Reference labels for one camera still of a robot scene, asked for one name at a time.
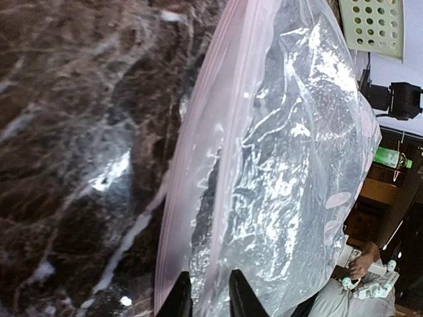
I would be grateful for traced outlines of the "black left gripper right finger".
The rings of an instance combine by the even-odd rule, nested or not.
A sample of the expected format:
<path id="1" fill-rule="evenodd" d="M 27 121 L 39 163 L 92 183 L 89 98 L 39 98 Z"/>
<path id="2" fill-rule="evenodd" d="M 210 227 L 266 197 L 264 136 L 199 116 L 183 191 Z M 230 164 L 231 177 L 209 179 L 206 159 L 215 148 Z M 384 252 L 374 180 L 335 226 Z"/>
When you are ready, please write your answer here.
<path id="1" fill-rule="evenodd" d="M 230 317 L 269 317 L 240 269 L 229 278 Z"/>

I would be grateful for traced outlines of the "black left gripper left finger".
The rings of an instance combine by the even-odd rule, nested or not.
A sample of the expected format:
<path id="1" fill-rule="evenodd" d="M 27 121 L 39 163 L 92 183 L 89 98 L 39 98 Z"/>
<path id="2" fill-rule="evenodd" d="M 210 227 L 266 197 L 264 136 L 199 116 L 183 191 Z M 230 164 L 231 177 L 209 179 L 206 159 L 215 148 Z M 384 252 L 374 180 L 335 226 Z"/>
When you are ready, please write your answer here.
<path id="1" fill-rule="evenodd" d="M 157 317 L 192 317 L 191 286 L 190 274 L 181 272 Z"/>

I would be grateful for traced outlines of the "clear zip top bag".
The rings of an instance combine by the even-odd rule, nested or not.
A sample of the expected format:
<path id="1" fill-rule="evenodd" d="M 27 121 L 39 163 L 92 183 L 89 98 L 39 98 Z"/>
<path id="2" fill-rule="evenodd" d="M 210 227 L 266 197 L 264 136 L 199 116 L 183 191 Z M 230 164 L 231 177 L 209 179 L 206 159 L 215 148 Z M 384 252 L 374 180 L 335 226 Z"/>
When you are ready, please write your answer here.
<path id="1" fill-rule="evenodd" d="M 229 1 L 182 119 L 155 270 L 194 316 L 228 316 L 242 273 L 270 316 L 329 280 L 381 140 L 326 1 Z"/>

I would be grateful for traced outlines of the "operator hand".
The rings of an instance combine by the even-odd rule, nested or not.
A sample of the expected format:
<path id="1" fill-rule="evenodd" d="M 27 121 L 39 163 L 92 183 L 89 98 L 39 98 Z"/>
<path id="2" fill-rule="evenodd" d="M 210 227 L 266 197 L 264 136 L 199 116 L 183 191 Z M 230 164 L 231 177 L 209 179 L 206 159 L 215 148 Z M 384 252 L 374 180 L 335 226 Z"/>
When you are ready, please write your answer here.
<path id="1" fill-rule="evenodd" d="M 373 242 L 366 242 L 361 246 L 361 256 L 349 264 L 350 279 L 353 281 L 357 279 L 364 279 L 366 281 L 377 279 L 379 276 L 368 273 L 368 270 L 373 262 L 378 262 L 380 259 L 378 246 Z"/>

